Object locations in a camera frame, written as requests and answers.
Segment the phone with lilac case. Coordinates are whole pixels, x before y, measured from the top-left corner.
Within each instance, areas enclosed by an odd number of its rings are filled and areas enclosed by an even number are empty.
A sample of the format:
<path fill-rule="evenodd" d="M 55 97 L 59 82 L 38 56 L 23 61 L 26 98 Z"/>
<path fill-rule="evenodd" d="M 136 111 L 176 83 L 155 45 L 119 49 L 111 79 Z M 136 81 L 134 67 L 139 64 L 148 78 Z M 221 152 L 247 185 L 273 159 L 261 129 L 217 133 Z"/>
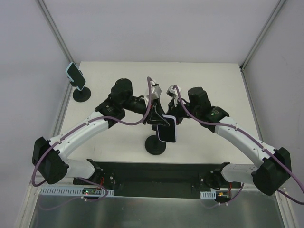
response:
<path fill-rule="evenodd" d="M 172 115 L 163 115 L 163 118 L 169 124 L 168 126 L 158 125 L 157 135 L 161 142 L 175 143 L 176 142 L 176 118 Z"/>

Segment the black phone stand corner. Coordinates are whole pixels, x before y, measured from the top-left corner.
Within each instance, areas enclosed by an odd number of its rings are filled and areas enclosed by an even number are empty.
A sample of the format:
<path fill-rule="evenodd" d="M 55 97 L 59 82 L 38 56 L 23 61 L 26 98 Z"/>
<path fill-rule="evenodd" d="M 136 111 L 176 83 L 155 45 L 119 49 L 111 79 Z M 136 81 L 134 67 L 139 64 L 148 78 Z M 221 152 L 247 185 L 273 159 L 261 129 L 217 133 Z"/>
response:
<path fill-rule="evenodd" d="M 152 155 L 160 155 L 166 150 L 166 142 L 159 140 L 156 125 L 152 125 L 152 130 L 155 131 L 155 134 L 150 135 L 145 140 L 144 146 L 148 153 Z"/>

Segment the black phone stand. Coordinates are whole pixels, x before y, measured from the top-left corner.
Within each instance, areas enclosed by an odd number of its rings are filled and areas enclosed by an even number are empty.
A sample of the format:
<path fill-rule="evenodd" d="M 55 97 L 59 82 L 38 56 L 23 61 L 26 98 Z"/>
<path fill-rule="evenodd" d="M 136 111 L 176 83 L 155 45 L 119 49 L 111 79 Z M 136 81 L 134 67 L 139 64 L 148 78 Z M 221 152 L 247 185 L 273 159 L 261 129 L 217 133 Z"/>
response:
<path fill-rule="evenodd" d="M 72 87 L 76 87 L 73 91 L 73 99 L 77 102 L 85 102 L 91 97 L 91 90 L 85 86 L 86 79 L 83 73 L 79 70 L 78 76 L 74 82 L 71 82 Z"/>

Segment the phone with light blue case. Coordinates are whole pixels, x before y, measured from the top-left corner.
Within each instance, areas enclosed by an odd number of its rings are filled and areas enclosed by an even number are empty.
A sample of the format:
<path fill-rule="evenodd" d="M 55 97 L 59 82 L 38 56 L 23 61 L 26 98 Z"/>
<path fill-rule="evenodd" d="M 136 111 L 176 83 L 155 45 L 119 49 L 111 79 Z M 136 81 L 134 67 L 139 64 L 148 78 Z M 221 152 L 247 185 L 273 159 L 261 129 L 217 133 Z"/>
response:
<path fill-rule="evenodd" d="M 69 63 L 68 67 L 66 68 L 66 75 L 70 80 L 72 87 L 77 88 L 79 91 L 82 91 L 84 89 L 86 80 L 74 62 Z"/>

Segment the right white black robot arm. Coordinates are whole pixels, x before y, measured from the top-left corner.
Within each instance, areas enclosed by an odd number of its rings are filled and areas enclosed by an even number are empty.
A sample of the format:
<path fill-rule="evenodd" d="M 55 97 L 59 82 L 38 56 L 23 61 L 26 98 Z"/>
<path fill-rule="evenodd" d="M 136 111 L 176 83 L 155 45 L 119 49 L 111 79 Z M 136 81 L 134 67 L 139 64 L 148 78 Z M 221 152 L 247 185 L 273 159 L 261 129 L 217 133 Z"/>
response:
<path fill-rule="evenodd" d="M 252 164 L 221 164 L 214 175 L 214 183 L 218 187 L 223 188 L 230 182 L 252 184 L 271 196 L 290 178 L 290 152 L 283 147 L 276 149 L 243 130 L 229 113 L 211 105 L 207 92 L 201 87 L 188 91 L 188 102 L 181 98 L 176 85 L 168 88 L 167 95 L 172 98 L 169 113 L 179 122 L 184 118 L 194 119 L 229 141 L 252 161 Z"/>

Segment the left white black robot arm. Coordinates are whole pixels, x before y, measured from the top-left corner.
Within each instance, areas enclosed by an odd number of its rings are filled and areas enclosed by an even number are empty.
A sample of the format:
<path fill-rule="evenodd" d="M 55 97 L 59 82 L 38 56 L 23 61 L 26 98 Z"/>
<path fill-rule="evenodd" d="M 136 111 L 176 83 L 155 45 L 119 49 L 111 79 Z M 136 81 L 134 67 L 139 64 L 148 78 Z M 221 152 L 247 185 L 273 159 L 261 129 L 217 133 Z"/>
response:
<path fill-rule="evenodd" d="M 161 89 L 150 77 L 147 78 L 148 94 L 133 95 L 129 79 L 116 81 L 108 97 L 85 120 L 65 133 L 46 140 L 38 138 L 34 143 L 32 163 L 34 165 L 31 183 L 35 183 L 39 172 L 44 182 L 55 184 L 64 177 L 84 178 L 91 185 L 100 181 L 100 172 L 91 160 L 71 160 L 69 155 L 93 136 L 104 132 L 116 123 L 127 126 L 150 124 L 169 126 L 160 104 Z"/>

